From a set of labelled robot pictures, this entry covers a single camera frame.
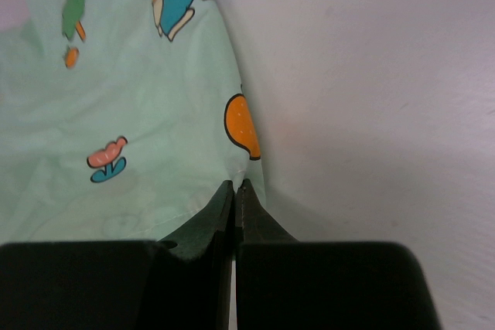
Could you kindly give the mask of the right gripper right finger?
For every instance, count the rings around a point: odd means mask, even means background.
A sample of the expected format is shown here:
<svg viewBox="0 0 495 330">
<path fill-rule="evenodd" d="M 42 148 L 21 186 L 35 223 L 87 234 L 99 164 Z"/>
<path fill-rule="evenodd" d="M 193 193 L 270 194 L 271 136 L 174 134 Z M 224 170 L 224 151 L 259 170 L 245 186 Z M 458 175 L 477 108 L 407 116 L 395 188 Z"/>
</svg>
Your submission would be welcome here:
<svg viewBox="0 0 495 330">
<path fill-rule="evenodd" d="M 261 205 L 235 197 L 239 329 L 438 329 L 422 267 L 391 242 L 301 242 Z"/>
</svg>

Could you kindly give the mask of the green cartoon cloth placemat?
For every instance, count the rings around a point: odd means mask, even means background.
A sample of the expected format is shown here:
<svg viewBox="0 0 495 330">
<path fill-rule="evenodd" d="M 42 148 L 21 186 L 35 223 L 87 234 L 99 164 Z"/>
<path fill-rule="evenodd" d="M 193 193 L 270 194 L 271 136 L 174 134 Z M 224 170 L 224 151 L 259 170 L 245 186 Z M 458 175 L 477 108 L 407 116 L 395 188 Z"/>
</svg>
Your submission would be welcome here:
<svg viewBox="0 0 495 330">
<path fill-rule="evenodd" d="M 29 0 L 1 34 L 1 241 L 158 240 L 224 181 L 265 198 L 215 0 Z"/>
</svg>

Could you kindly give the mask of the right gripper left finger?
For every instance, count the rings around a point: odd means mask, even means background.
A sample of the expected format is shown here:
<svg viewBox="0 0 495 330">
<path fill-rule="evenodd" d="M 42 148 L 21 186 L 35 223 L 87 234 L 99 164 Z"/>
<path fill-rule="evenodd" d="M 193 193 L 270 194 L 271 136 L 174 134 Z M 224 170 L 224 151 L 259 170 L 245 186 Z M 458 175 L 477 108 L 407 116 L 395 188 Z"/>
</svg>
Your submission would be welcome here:
<svg viewBox="0 0 495 330">
<path fill-rule="evenodd" d="M 225 329 L 231 182 L 161 240 L 6 243 L 3 329 Z"/>
</svg>

